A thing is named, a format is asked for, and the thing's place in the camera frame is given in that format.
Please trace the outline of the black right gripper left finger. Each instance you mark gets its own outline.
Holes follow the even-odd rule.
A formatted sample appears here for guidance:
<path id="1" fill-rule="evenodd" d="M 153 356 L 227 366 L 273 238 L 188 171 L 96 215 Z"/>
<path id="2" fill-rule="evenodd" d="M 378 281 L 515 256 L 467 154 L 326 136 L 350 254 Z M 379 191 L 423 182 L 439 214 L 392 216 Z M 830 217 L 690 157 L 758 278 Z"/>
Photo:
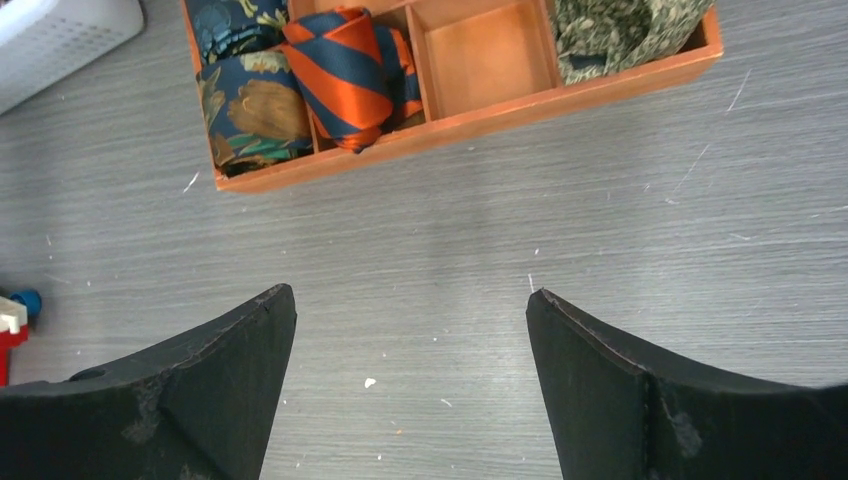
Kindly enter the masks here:
<path id="1" fill-rule="evenodd" d="M 62 382 L 1 391 L 5 479 L 256 479 L 295 336 L 278 284 Z"/>

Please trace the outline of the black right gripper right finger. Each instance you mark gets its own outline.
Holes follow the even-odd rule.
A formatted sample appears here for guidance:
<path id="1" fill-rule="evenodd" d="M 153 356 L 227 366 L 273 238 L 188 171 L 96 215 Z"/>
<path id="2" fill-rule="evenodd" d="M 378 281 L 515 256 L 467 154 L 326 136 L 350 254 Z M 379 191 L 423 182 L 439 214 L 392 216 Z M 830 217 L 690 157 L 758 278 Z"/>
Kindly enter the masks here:
<path id="1" fill-rule="evenodd" d="M 541 289 L 526 321 L 566 479 L 843 479 L 847 388 L 719 369 Z"/>

